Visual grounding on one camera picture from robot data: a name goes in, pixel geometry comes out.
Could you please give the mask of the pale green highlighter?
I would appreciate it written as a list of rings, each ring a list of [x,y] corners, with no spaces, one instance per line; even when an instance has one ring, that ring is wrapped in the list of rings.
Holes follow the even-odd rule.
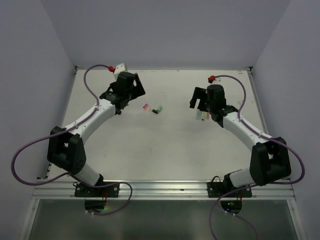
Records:
[[[196,111],[196,120],[201,120],[201,112],[199,109]]]

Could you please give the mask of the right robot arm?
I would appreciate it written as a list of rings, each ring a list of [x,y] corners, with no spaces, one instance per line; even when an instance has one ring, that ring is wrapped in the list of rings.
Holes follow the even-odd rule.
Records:
[[[222,85],[196,87],[189,107],[195,108],[197,100],[198,110],[209,113],[214,122],[234,134],[251,152],[249,167],[224,176],[222,189],[227,196],[235,196],[241,187],[264,186],[291,174],[288,149],[284,147],[286,141],[278,137],[275,143],[271,136],[255,135],[245,127],[238,115],[239,110],[227,104]]]

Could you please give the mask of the pale green highlighter cap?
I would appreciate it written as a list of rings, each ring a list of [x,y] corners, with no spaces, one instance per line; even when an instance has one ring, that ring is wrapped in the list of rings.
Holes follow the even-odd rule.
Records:
[[[163,106],[159,105],[158,108],[156,109],[156,111],[159,113],[162,110]]]

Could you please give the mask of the yellow highlighter pen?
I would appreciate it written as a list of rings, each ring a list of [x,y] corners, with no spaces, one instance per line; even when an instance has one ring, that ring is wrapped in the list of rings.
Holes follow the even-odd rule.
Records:
[[[203,113],[203,120],[204,120],[204,121],[207,120],[207,117],[208,117],[208,113],[207,113],[207,112],[204,112],[204,113]]]

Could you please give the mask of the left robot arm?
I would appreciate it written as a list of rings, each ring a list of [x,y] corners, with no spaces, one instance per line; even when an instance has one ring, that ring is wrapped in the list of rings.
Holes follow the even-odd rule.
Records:
[[[65,128],[51,130],[47,160],[86,184],[92,196],[101,195],[103,177],[87,163],[85,143],[104,122],[120,115],[129,101],[145,94],[137,73],[120,72],[90,110]]]

